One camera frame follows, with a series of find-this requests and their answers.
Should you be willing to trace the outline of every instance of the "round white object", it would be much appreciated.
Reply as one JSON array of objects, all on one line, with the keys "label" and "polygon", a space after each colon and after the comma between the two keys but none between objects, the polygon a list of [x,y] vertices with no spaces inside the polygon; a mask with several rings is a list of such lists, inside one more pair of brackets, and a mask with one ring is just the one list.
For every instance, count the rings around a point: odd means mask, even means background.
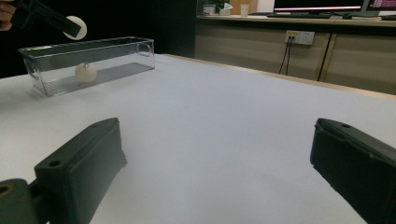
[{"label": "round white object", "polygon": [[80,40],[82,38],[85,37],[85,35],[87,34],[87,25],[85,24],[85,22],[80,19],[79,17],[75,17],[75,16],[68,16],[66,17],[67,19],[69,19],[70,21],[73,21],[74,23],[76,23],[77,25],[79,25],[81,27],[81,29],[78,32],[78,35],[76,37],[73,37],[71,35],[68,35],[67,33],[64,32],[64,34],[69,37],[72,40]]},{"label": "round white object", "polygon": [[75,74],[81,82],[89,83],[96,80],[96,69],[88,63],[81,63],[77,65]]}]

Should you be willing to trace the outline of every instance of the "computer monitor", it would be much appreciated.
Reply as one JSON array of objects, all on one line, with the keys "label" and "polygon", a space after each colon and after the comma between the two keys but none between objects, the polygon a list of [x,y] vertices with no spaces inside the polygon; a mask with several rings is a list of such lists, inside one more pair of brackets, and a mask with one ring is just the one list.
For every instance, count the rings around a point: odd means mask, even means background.
[{"label": "computer monitor", "polygon": [[275,0],[274,12],[361,11],[364,0]]},{"label": "computer monitor", "polygon": [[370,0],[368,11],[396,11],[395,0]]}]

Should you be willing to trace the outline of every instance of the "electrical socket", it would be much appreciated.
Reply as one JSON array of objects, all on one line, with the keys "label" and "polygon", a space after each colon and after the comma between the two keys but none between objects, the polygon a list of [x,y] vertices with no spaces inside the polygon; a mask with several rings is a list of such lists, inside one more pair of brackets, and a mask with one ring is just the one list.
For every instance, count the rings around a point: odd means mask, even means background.
[{"label": "electrical socket", "polygon": [[308,31],[286,31],[285,43],[288,43],[289,37],[294,37],[292,44],[312,45],[315,32]]}]

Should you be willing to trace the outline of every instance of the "acrylic bin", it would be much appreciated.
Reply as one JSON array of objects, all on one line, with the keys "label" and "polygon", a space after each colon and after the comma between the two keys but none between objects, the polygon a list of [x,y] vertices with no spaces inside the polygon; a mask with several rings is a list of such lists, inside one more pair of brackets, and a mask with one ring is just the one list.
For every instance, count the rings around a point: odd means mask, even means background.
[{"label": "acrylic bin", "polygon": [[[47,96],[77,91],[155,68],[154,41],[127,36],[19,49],[33,85]],[[96,71],[93,81],[76,76],[79,64]]]}]

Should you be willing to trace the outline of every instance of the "white tabletop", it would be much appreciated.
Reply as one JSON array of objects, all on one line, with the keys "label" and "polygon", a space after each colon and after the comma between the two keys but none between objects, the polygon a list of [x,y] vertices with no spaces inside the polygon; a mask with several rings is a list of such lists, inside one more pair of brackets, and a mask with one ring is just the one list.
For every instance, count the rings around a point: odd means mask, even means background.
[{"label": "white tabletop", "polygon": [[156,68],[55,97],[0,80],[0,180],[102,119],[128,164],[94,224],[365,223],[309,161],[318,118],[396,146],[396,100],[156,55]]}]

